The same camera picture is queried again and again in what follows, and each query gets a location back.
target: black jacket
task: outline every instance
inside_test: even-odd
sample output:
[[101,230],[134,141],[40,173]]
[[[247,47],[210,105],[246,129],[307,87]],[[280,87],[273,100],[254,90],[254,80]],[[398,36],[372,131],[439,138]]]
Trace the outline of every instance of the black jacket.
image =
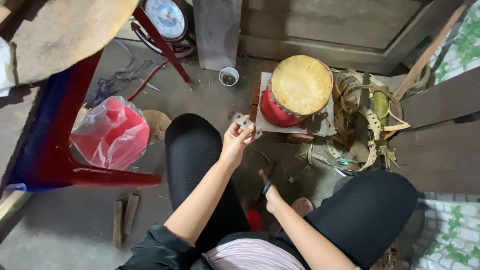
[[163,225],[154,225],[132,248],[119,270],[213,270],[206,254],[181,240]]

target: black leggings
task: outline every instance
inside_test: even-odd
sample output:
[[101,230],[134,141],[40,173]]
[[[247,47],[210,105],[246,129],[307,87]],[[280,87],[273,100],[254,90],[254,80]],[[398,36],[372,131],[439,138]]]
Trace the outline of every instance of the black leggings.
[[[173,210],[188,197],[220,157],[222,138],[205,119],[183,114],[165,134],[167,179]],[[417,202],[415,188],[389,172],[362,172],[305,217],[353,263],[369,269],[410,218]],[[232,181],[196,242],[206,252],[238,238],[259,238],[291,253],[308,268],[285,232],[279,237],[250,232]]]

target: red cord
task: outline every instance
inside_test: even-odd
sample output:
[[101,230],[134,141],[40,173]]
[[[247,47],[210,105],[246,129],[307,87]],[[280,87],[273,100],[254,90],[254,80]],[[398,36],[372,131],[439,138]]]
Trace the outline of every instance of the red cord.
[[144,80],[144,82],[140,85],[140,87],[127,99],[128,101],[131,101],[135,96],[138,95],[138,93],[140,92],[140,90],[142,90],[142,88],[148,83],[148,81],[150,80],[150,78],[152,78],[153,74],[155,74],[155,72],[157,70],[159,70],[161,67],[163,67],[165,64],[167,64],[168,62],[170,62],[170,60],[164,60],[158,67],[154,68],[152,70],[152,72],[148,75],[148,77]]

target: drum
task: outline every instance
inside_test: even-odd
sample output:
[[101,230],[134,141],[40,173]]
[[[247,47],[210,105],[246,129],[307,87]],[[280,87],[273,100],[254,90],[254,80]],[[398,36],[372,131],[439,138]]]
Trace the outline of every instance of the drum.
[[330,68],[315,58],[295,55],[275,68],[262,93],[260,111],[269,123],[292,127],[321,110],[332,87]]

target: clock face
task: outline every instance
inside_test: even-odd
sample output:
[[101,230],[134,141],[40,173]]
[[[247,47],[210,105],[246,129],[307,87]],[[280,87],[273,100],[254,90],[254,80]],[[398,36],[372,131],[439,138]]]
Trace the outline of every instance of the clock face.
[[178,38],[185,30],[183,14],[172,0],[147,0],[145,12],[163,37]]

